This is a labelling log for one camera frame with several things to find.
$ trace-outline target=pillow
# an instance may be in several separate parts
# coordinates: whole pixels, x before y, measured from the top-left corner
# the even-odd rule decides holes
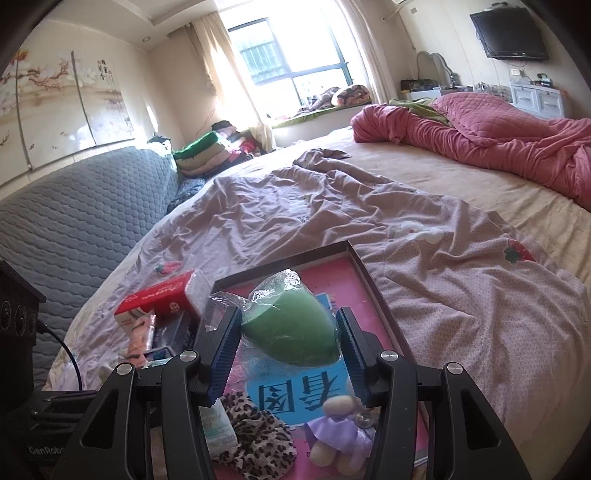
[[[195,155],[193,158],[177,160],[177,167],[179,167],[181,170],[194,170],[195,168],[199,168],[202,165],[205,165],[224,148],[225,147],[221,142],[215,142],[211,147],[206,148],[201,153]]]
[[[188,158],[193,158],[195,155],[201,153],[203,150],[208,149],[219,140],[220,136],[217,134],[217,132],[209,132],[208,134],[205,134],[201,138],[195,140],[193,143],[187,145],[182,150],[173,152],[173,158],[175,160],[186,160]]]
[[[334,106],[360,105],[371,101],[369,90],[363,85],[351,85],[337,90],[332,98]]]

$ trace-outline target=white cabinet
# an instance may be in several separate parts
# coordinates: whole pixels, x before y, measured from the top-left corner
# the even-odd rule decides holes
[[[522,110],[537,112],[537,103],[535,99],[535,90],[522,86],[511,86],[513,96],[513,105]]]
[[[511,83],[511,96],[513,105],[540,118],[568,117],[567,98],[560,90]]]

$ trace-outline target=strawberry print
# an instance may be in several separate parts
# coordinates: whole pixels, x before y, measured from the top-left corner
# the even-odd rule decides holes
[[[168,275],[174,272],[180,266],[181,262],[166,262],[164,265],[160,263],[156,266],[154,271],[160,275]]]
[[[518,261],[529,260],[535,262],[534,256],[517,240],[509,238],[508,247],[505,248],[505,260],[511,262],[512,265],[517,265]]]

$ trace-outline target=drawer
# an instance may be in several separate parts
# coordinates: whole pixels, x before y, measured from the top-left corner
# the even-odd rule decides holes
[[[562,99],[560,95],[552,92],[538,91],[538,105],[540,106],[540,113],[545,116],[564,116],[562,107]]]
[[[531,88],[513,86],[513,104],[517,108],[524,110],[531,110],[536,112],[538,110],[536,103],[536,91]]]

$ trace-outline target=black cable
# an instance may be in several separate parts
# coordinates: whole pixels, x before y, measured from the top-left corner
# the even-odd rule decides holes
[[[74,365],[74,370],[76,370],[76,376],[78,377],[78,390],[82,391],[82,377],[80,376],[80,370],[78,370],[78,364],[76,363],[76,359],[74,358],[74,355],[72,355],[72,352],[70,352],[70,349],[67,347],[67,345],[64,343],[64,341],[61,338],[59,338],[56,335],[56,333],[47,326],[46,323],[43,323],[41,320],[37,320],[37,332],[38,333],[49,333],[49,335],[51,335],[53,338],[55,338],[58,341],[58,343],[64,348],[64,350],[66,351],[66,353],[70,357],[72,364]]]

